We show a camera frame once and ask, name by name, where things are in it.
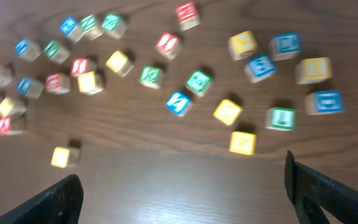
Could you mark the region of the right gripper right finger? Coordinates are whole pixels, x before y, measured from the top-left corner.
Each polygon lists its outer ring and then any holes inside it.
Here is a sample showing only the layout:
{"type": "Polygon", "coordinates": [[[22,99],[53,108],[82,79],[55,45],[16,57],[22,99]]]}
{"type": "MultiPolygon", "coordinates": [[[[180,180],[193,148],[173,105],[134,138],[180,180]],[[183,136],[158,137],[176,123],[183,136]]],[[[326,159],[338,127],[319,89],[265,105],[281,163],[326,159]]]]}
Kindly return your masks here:
{"type": "Polygon", "coordinates": [[[358,191],[295,161],[291,151],[284,183],[300,223],[329,223],[323,210],[342,223],[358,223],[358,191]]]}

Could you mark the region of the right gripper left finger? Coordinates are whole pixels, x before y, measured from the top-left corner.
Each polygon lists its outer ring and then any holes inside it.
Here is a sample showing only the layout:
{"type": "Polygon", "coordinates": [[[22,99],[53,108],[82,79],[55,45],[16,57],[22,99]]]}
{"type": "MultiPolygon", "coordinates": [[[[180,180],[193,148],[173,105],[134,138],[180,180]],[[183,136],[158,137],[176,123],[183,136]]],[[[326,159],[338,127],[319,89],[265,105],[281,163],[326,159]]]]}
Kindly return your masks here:
{"type": "Polygon", "coordinates": [[[77,224],[83,198],[84,191],[79,177],[70,174],[0,216],[0,224],[77,224]]]}

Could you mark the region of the yellow O block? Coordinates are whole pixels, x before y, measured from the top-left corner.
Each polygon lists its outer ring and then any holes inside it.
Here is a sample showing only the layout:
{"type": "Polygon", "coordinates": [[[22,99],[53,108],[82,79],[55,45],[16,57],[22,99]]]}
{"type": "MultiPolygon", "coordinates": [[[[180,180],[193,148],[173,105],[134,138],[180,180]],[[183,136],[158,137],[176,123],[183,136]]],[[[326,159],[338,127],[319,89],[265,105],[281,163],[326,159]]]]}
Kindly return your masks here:
{"type": "Polygon", "coordinates": [[[125,77],[134,67],[132,60],[120,50],[115,51],[106,66],[120,77],[125,77]]]}

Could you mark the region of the yellow C block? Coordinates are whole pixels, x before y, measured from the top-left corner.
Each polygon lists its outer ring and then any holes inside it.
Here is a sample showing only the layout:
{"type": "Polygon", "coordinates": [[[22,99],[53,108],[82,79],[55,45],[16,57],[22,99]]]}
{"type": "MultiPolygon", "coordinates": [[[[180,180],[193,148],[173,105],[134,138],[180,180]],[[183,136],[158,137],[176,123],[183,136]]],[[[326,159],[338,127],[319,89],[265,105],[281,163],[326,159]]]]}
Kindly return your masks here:
{"type": "Polygon", "coordinates": [[[81,151],[74,147],[56,147],[53,150],[51,165],[61,169],[73,167],[80,160],[81,151]]]}

